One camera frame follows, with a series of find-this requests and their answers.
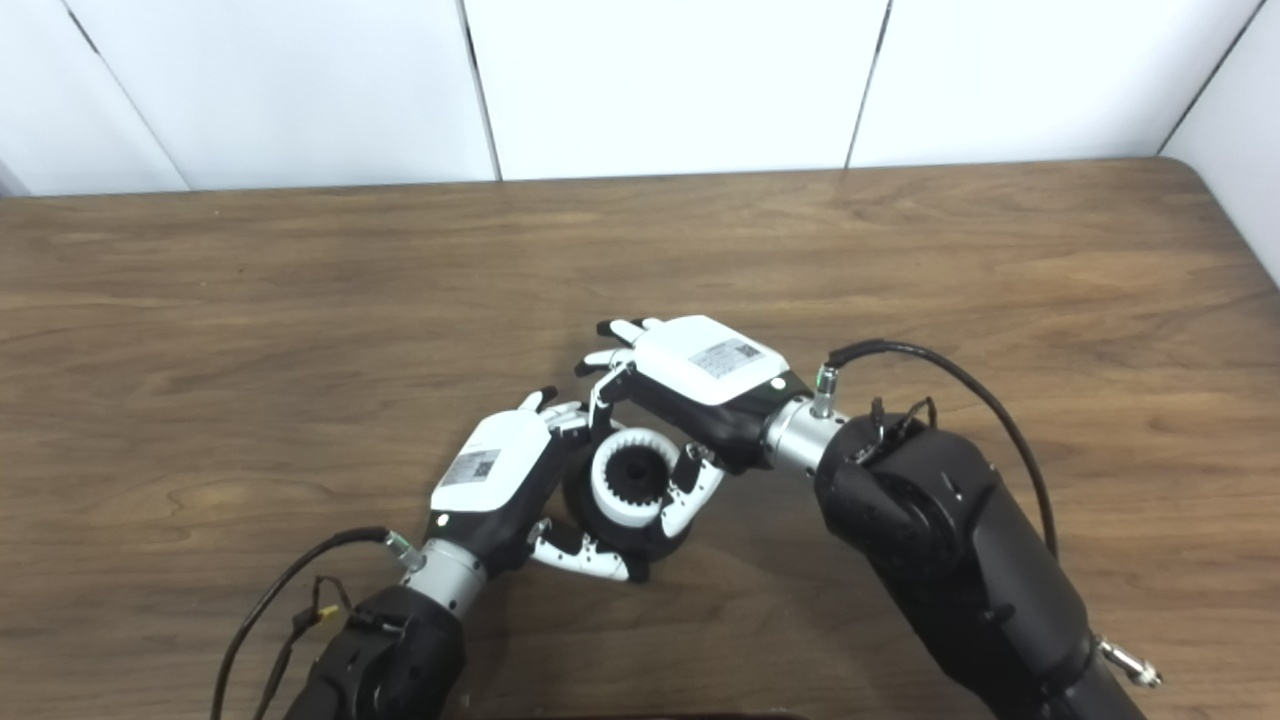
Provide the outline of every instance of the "cable connector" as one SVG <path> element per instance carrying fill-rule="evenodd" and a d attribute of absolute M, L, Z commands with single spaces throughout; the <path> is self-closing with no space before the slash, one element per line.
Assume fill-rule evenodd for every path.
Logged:
<path fill-rule="evenodd" d="M 426 565 L 426 556 L 422 555 L 422 551 L 413 547 L 413 543 L 404 539 L 404 536 L 396 530 L 387 532 L 387 539 L 383 541 L 383 544 L 387 546 L 387 550 L 392 551 L 396 560 L 410 573 L 417 573 Z"/>
<path fill-rule="evenodd" d="M 814 383 L 813 405 L 809 414 L 819 420 L 826 420 L 835 414 L 836 382 L 840 379 L 840 369 L 833 365 L 823 365 L 818 369 L 818 379 Z"/>
<path fill-rule="evenodd" d="M 1108 642 L 1102 635 L 1097 635 L 1094 639 L 1098 643 L 1098 652 L 1102 653 L 1102 657 L 1107 659 L 1107 662 L 1124 670 L 1124 674 L 1129 678 L 1130 683 L 1143 688 L 1158 688 L 1160 684 L 1165 682 L 1160 670 L 1156 670 L 1156 666 L 1149 661 Z"/>

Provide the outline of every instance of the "internal gear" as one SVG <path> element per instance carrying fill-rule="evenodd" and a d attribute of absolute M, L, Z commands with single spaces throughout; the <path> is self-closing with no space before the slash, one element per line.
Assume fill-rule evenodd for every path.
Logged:
<path fill-rule="evenodd" d="M 680 448 L 655 430 L 612 433 L 564 480 L 570 512 L 582 529 L 618 552 L 658 560 L 687 537 L 666 537 L 659 520 Z"/>
<path fill-rule="evenodd" d="M 680 450 L 662 434 L 627 428 L 605 438 L 591 459 L 591 496 L 605 518 L 643 528 L 662 510 Z"/>

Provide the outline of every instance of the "barcode label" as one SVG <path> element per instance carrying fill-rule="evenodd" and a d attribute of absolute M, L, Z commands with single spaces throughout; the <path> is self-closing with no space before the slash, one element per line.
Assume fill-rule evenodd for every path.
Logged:
<path fill-rule="evenodd" d="M 453 465 L 449 465 L 448 471 L 444 473 L 444 479 L 440 480 L 440 484 L 483 483 L 489 477 L 489 471 L 493 470 L 493 464 L 498 460 L 499 452 L 502 451 L 479 450 L 458 455 L 453 459 Z"/>
<path fill-rule="evenodd" d="M 698 355 L 690 357 L 689 361 L 698 365 L 705 370 L 708 375 L 718 380 L 742 365 L 749 365 L 760 357 L 764 357 L 764 354 L 760 352 L 759 347 L 737 338 L 730 338 L 703 350 Z"/>

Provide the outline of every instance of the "black cable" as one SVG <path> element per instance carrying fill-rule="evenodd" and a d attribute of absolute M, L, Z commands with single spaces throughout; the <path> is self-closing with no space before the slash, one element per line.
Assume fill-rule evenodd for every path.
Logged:
<path fill-rule="evenodd" d="M 329 575 L 316 575 L 315 582 L 311 583 L 311 605 L 293 616 L 293 630 L 284 639 L 280 652 L 275 656 L 275 665 L 271 666 L 271 674 L 266 676 L 266 685 L 262 688 L 262 697 L 257 701 L 253 720 L 262 720 L 266 716 L 266 710 L 271 706 L 275 692 L 280 689 L 280 680 L 284 679 L 284 673 L 289 669 L 289 660 L 293 657 L 293 644 L 302 639 L 302 635 L 307 634 L 307 630 L 324 620 L 324 615 L 320 612 L 320 585 L 324 583 L 333 584 L 338 591 L 338 600 L 342 603 L 342 609 L 347 615 L 351 615 L 351 596 L 347 594 L 347 588 L 342 584 L 342 580 Z"/>
<path fill-rule="evenodd" d="M 1048 487 L 1044 484 L 1044 475 L 1041 474 L 1039 462 L 1036 461 L 1036 455 L 1032 452 L 1030 445 L 1027 443 L 1027 438 L 1023 437 L 1023 432 L 1018 429 L 1018 423 L 1005 410 L 1005 406 L 1000 404 L 1000 400 L 977 378 L 970 375 L 945 355 L 934 352 L 928 347 L 920 347 L 919 345 L 911 345 L 909 342 L 899 342 L 892 340 L 864 340 L 861 342 L 855 342 L 850 346 L 841 347 L 840 350 L 832 350 L 827 357 L 827 366 L 840 369 L 846 364 L 868 355 L 877 355 L 881 352 L 901 352 L 904 355 L 911 355 L 922 360 L 927 360 L 938 368 L 942 368 L 952 378 L 960 380 L 960 384 L 969 388 L 969 392 L 978 396 L 979 400 L 991 407 L 991 411 L 996 414 L 1000 424 L 1005 427 L 1005 432 L 1009 433 L 1009 439 L 1014 441 L 1014 447 L 1018 448 L 1018 455 L 1021 456 L 1023 464 L 1027 465 L 1027 474 L 1030 475 L 1032 488 L 1036 489 L 1036 503 L 1039 506 L 1041 514 L 1041 528 L 1044 533 L 1044 546 L 1048 547 L 1050 555 L 1057 557 L 1057 525 L 1053 523 L 1053 503 L 1048 497 Z"/>
<path fill-rule="evenodd" d="M 389 532 L 390 530 L 388 530 L 387 528 L 353 528 L 351 530 L 343 530 L 340 533 L 334 534 L 329 539 L 321 542 L 320 544 L 312 547 L 311 550 L 303 552 L 301 557 L 298 557 L 297 560 L 293 561 L 292 565 L 285 568 L 284 573 L 282 573 L 280 577 L 276 578 L 274 583 L 271 583 L 271 587 L 266 588 L 266 592 L 262 593 L 262 597 L 260 597 L 257 603 L 253 605 L 253 609 L 248 611 L 248 615 L 244 618 L 244 621 L 241 623 L 239 629 L 236 630 L 234 635 L 232 635 L 232 642 L 230 644 L 227 646 L 227 653 L 223 655 L 223 664 L 218 669 L 218 679 L 214 682 L 214 701 L 212 701 L 212 707 L 209 711 L 209 720 L 221 719 L 223 701 L 227 697 L 227 682 L 232 674 L 232 665 L 236 662 L 236 653 L 239 652 L 239 647 L 241 644 L 244 643 L 244 638 L 248 637 L 248 632 L 253 629 L 253 625 L 257 623 L 259 618 L 261 618 L 262 612 L 266 611 L 266 607 L 271 605 L 271 601 L 275 600 L 275 596 L 280 594 L 280 591 L 284 589 L 284 585 L 287 585 L 289 580 L 294 578 L 294 575 L 301 573 L 303 568 L 310 565 L 312 560 L 320 557 L 325 552 L 329 552 L 335 547 L 342 547 L 344 544 L 352 544 L 357 542 L 381 543 L 383 541 L 387 539 Z"/>

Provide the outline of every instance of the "wooden table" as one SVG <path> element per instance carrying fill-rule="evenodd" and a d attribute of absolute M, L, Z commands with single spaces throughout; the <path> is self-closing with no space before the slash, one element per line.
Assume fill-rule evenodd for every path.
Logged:
<path fill-rule="evenodd" d="M 951 354 L 1037 448 L 1094 626 L 1165 671 L 1148 715 L 1280 716 L 1280 296 L 1167 160 L 5 200 L 0 715 L 204 717 L 300 551 L 419 536 L 474 423 L 547 382 L 584 393 L 598 319 L 692 313 L 804 374 L 865 337 Z M 850 413 L 932 393 L 1029 507 L 950 379 L 846 375 Z M 398 578 L 370 550 L 320 568 Z M 305 594 L 251 637 L 228 717 Z M 727 482 L 649 585 L 531 566 L 467 628 L 453 717 L 987 717 L 809 488 L 767 474 Z"/>

